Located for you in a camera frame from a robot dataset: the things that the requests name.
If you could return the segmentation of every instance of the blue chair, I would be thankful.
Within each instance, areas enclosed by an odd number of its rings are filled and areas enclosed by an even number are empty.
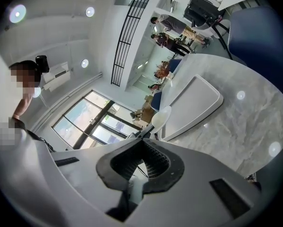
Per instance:
[[[171,59],[169,61],[169,68],[170,68],[169,71],[173,73],[180,62],[181,62],[181,60]]]
[[[151,108],[153,108],[156,112],[159,111],[160,100],[161,100],[161,92],[154,94],[151,102]]]
[[[283,21],[269,7],[231,15],[228,47],[232,54],[283,93]]]

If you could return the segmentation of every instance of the recessed light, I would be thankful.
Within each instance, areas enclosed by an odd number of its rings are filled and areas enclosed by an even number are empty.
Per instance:
[[[242,100],[246,96],[246,93],[244,91],[239,91],[236,95],[237,99]]]
[[[86,68],[88,65],[89,65],[89,61],[88,61],[87,59],[84,59],[84,60],[81,62],[82,68]]]
[[[86,9],[86,15],[87,17],[92,17],[94,15],[94,8],[93,7],[89,7]]]
[[[278,153],[280,152],[281,150],[281,146],[280,146],[280,143],[275,141],[273,142],[270,146],[269,146],[269,155],[271,157],[275,157],[278,155]]]
[[[22,4],[15,6],[9,15],[9,20],[12,23],[18,23],[21,21],[26,15],[26,7]]]
[[[32,97],[36,98],[36,97],[40,96],[41,95],[41,91],[42,90],[41,90],[40,87],[35,87],[34,88],[34,93],[33,93]]]

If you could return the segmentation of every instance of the wall-mounted air conditioner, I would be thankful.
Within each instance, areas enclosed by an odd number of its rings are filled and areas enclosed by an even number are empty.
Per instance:
[[[70,72],[68,68],[68,63],[58,64],[50,68],[50,71],[43,74],[46,84],[43,86],[45,90],[50,90],[52,92],[66,81],[70,80]]]

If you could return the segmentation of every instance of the marble countertop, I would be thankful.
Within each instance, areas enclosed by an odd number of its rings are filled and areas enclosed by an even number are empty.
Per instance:
[[[224,102],[209,117],[169,142],[209,154],[242,176],[264,167],[273,159],[271,151],[283,148],[283,94],[238,62],[191,54],[183,58],[173,80],[164,86],[160,108],[170,105],[196,74],[214,86]]]

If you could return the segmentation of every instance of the white plastic tray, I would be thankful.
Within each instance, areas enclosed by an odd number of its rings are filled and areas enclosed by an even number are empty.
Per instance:
[[[223,96],[210,83],[195,75],[171,102],[172,114],[162,128],[161,139],[170,140],[212,114],[223,102]]]

